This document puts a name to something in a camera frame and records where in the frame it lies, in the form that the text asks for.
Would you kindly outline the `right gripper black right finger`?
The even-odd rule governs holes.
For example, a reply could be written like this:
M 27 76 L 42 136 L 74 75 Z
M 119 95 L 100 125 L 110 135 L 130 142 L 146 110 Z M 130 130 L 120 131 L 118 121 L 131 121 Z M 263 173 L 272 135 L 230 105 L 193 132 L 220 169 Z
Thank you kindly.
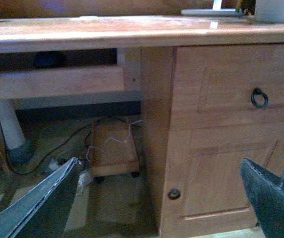
M 284 179 L 249 158 L 240 164 L 243 187 L 267 238 L 284 238 Z

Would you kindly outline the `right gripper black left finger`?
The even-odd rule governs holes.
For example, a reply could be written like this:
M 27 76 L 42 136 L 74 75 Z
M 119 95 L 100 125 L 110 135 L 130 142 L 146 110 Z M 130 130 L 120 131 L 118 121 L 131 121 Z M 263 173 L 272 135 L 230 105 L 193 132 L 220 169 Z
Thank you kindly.
M 75 200 L 79 160 L 69 159 L 0 212 L 0 238 L 59 238 Z

